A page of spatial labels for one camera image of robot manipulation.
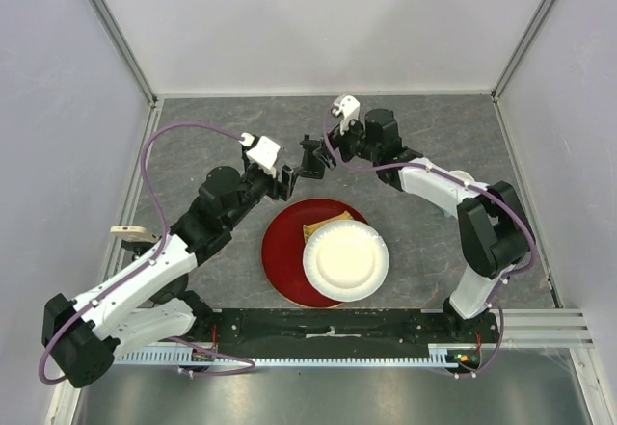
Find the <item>pink case smartphone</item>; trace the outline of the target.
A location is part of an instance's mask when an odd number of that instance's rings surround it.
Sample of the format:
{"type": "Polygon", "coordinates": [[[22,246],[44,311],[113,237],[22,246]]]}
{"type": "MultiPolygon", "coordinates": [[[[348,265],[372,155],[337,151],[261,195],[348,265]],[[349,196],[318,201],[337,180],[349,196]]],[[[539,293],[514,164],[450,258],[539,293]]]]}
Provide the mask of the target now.
{"type": "Polygon", "coordinates": [[[112,226],[110,233],[125,242],[156,243],[160,236],[143,226],[112,226]]]}

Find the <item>black folding phone stand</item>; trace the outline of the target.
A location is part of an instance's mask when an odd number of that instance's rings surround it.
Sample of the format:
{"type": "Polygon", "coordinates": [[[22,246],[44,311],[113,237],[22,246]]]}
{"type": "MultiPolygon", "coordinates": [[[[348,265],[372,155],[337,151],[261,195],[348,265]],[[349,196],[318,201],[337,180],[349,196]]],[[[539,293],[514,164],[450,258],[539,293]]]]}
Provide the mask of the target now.
{"type": "Polygon", "coordinates": [[[323,139],[313,139],[305,134],[300,146],[303,149],[303,157],[300,167],[297,169],[299,177],[308,179],[323,179],[327,168],[317,159],[317,149],[325,143],[323,139]]]}

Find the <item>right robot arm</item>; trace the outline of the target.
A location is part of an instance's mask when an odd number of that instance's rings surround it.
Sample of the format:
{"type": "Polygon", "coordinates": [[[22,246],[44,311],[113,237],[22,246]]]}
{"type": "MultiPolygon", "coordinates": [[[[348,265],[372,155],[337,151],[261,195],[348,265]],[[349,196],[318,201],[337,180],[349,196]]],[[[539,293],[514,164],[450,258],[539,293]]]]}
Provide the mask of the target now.
{"type": "Polygon", "coordinates": [[[313,191],[367,214],[389,256],[376,291],[336,291],[332,298],[362,303],[378,295],[385,307],[417,308],[416,292],[437,294],[444,280],[451,289],[442,304],[443,334],[466,340],[505,280],[526,273],[537,259],[513,185],[462,177],[434,163],[402,141],[390,110],[375,109],[365,121],[341,109],[328,114],[339,122],[321,128],[319,158],[328,173],[313,191]]]}

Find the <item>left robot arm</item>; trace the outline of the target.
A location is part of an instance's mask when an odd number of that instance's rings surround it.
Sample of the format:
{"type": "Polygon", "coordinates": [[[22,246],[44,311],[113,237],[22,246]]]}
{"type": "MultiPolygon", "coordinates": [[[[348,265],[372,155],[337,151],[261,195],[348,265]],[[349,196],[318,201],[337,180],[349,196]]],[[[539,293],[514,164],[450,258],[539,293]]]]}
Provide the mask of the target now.
{"type": "Polygon", "coordinates": [[[73,299],[59,293],[43,310],[40,380],[48,360],[61,380],[75,388],[101,378],[116,358],[161,339],[185,335],[204,340],[211,331],[211,309],[196,293],[169,285],[213,257],[231,240],[233,229],[263,198],[287,200],[301,176],[299,168],[271,174],[256,162],[239,172],[213,169],[197,197],[174,224],[130,265],[73,299]]]}

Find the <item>yellow sponge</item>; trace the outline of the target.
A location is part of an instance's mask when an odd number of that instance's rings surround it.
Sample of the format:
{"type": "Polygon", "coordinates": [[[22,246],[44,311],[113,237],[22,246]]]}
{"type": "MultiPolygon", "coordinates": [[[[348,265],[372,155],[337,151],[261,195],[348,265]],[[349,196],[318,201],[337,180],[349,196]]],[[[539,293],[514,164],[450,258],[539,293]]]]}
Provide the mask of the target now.
{"type": "Polygon", "coordinates": [[[325,226],[327,224],[337,222],[337,221],[346,221],[346,220],[353,220],[353,219],[354,217],[348,211],[344,211],[341,214],[322,220],[320,222],[312,223],[309,225],[303,225],[304,242],[307,243],[310,237],[322,226],[325,226]]]}

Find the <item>red round plate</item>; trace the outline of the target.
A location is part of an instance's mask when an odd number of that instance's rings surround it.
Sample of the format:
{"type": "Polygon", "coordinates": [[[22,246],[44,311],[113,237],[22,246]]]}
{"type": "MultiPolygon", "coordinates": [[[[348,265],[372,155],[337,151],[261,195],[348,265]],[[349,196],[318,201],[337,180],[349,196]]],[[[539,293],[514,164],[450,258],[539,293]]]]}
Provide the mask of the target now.
{"type": "Polygon", "coordinates": [[[341,305],[320,294],[309,283],[303,267],[304,226],[347,213],[367,224],[366,218],[347,203],[335,199],[304,199],[284,208],[266,228],[261,242],[261,263],[272,286],[289,302],[309,308],[341,305]]]}

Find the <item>white paper plate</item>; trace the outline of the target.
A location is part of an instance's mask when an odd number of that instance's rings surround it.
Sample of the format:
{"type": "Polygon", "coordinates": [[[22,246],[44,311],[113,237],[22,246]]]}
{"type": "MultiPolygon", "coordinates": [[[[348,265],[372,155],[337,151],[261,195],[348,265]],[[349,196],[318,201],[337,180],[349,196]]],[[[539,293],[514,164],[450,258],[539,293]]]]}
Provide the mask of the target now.
{"type": "Polygon", "coordinates": [[[319,227],[304,246],[303,269],[321,295],[343,303],[374,294],[389,272],[389,250],[372,226],[338,220],[319,227]]]}

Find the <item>blue white paper cup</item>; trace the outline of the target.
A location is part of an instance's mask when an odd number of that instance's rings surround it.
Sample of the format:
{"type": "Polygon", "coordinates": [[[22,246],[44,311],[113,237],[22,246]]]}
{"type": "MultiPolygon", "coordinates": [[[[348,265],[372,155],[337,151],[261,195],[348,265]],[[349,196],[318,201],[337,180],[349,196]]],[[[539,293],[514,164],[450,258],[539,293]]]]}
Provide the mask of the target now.
{"type": "Polygon", "coordinates": [[[461,171],[461,170],[453,170],[450,172],[453,176],[466,180],[468,182],[474,182],[475,179],[472,175],[470,175],[469,173],[465,172],[465,171],[461,171]]]}

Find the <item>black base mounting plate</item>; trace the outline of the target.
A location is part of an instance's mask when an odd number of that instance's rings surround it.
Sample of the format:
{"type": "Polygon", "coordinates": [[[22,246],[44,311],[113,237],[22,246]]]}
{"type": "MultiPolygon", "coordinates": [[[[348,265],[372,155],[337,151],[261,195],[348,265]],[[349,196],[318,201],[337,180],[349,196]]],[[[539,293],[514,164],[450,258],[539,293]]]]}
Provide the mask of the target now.
{"type": "Polygon", "coordinates": [[[419,309],[234,309],[196,321],[185,338],[243,358],[419,357],[431,344],[495,343],[492,313],[457,328],[450,316],[419,309]]]}

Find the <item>right aluminium frame post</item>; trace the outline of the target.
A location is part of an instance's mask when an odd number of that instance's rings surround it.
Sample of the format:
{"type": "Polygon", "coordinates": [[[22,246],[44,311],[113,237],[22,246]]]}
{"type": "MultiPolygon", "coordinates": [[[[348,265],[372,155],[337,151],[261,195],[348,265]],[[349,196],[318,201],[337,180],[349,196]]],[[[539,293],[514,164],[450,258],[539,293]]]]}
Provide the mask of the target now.
{"type": "Polygon", "coordinates": [[[515,73],[520,68],[525,56],[529,52],[534,41],[540,34],[543,26],[547,22],[553,8],[559,0],[540,0],[532,17],[523,30],[523,34],[518,40],[510,58],[508,59],[503,71],[499,75],[496,84],[491,90],[491,98],[494,104],[498,104],[505,93],[508,85],[515,73]]]}

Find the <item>aluminium frame post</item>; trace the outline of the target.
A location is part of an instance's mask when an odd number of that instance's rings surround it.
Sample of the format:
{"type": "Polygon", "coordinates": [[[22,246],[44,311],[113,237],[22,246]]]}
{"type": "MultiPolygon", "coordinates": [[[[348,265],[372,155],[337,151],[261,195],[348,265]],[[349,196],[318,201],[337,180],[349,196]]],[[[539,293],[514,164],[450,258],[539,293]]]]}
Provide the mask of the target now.
{"type": "Polygon", "coordinates": [[[525,56],[529,52],[534,41],[540,34],[543,26],[547,22],[553,8],[559,0],[540,0],[532,17],[523,30],[523,34],[518,40],[510,58],[508,59],[503,71],[499,75],[496,84],[491,90],[491,98],[494,104],[498,104],[505,93],[508,85],[515,73],[520,68],[525,56]]]}
{"type": "Polygon", "coordinates": [[[153,90],[153,87],[149,83],[142,67],[139,65],[139,62],[134,52],[132,51],[125,35],[123,34],[119,23],[115,19],[115,16],[113,15],[108,3],[106,2],[106,0],[88,1],[93,8],[103,29],[105,30],[109,40],[114,45],[116,51],[120,55],[121,61],[124,63],[126,69],[131,75],[136,86],[138,87],[140,93],[148,102],[148,104],[153,107],[158,101],[156,92],[153,90]]]}

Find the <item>left aluminium frame post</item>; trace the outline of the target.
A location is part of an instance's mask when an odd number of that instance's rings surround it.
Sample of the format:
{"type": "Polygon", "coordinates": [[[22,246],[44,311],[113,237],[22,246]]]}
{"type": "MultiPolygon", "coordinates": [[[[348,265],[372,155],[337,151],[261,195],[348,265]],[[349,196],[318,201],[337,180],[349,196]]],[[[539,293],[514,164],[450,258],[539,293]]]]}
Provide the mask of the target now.
{"type": "Polygon", "coordinates": [[[124,63],[126,69],[131,75],[136,86],[138,87],[140,93],[148,102],[148,104],[153,107],[158,101],[156,92],[153,90],[153,87],[149,83],[142,67],[139,65],[139,62],[134,52],[132,51],[125,35],[123,34],[119,23],[115,19],[115,16],[113,15],[108,3],[106,2],[106,0],[88,1],[93,8],[103,29],[105,30],[109,40],[114,45],[116,51],[120,55],[121,61],[124,63]]]}

